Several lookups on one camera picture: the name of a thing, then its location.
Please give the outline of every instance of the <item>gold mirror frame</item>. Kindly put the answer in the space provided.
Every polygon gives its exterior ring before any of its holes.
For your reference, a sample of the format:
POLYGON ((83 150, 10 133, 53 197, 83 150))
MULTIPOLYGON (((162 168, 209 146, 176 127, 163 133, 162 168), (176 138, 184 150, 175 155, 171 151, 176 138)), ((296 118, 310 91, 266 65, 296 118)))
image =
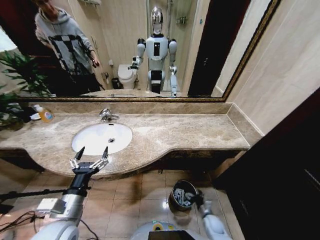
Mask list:
POLYGON ((225 102, 246 67, 259 40, 264 34, 272 16, 281 0, 271 0, 260 20, 237 68, 235 69, 222 97, 19 97, 18 102, 189 102, 189 103, 221 103, 225 102))

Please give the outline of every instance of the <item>chrome faucet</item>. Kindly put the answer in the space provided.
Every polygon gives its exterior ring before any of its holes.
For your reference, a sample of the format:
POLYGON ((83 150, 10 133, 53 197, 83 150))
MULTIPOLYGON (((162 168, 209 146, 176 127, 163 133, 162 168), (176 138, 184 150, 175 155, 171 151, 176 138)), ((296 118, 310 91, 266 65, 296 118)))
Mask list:
POLYGON ((101 122, 111 121, 111 120, 118 120, 120 118, 119 116, 113 115, 108 108, 103 109, 99 113, 99 116, 102 117, 101 118, 101 122))

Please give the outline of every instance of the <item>wire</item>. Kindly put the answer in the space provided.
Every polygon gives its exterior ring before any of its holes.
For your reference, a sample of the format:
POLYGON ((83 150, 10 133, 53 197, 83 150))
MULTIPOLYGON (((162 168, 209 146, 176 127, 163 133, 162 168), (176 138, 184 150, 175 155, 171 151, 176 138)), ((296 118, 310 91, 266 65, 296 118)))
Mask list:
POLYGON ((82 219, 80 219, 80 221, 87 227, 87 229, 95 236, 95 238, 94 237, 91 237, 91 238, 88 238, 87 240, 99 240, 99 237, 97 236, 97 234, 94 232, 94 231, 92 231, 91 229, 90 229, 90 227, 82 220, 82 219))
POLYGON ((36 219, 42 219, 42 218, 43 217, 37 216, 35 211, 27 211, 26 213, 19 216, 16 220, 14 220, 12 222, 7 222, 4 224, 1 224, 0 227, 2 227, 4 225, 6 225, 6 226, 0 229, 0 233, 3 233, 4 231, 6 231, 10 228, 17 227, 28 220, 30 220, 30 223, 33 223, 33 229, 34 229, 35 233, 37 233, 36 219))

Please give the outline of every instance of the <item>toilet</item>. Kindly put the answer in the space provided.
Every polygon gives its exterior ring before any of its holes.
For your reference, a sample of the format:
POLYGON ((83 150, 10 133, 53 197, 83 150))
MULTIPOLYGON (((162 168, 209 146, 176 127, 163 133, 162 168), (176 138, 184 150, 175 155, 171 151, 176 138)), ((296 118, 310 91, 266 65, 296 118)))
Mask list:
POLYGON ((137 70, 128 69, 130 65, 120 64, 118 69, 118 77, 123 89, 134 89, 135 81, 137 79, 137 70))

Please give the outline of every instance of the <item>soap bottle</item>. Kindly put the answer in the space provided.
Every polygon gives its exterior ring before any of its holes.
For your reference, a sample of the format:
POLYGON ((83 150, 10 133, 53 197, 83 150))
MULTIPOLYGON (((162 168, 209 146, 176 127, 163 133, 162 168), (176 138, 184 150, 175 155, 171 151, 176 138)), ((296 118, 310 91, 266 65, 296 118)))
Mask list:
POLYGON ((44 107, 38 104, 34 105, 34 107, 36 111, 39 113, 39 116, 42 119, 42 121, 44 121, 45 123, 49 123, 54 119, 54 115, 44 107))

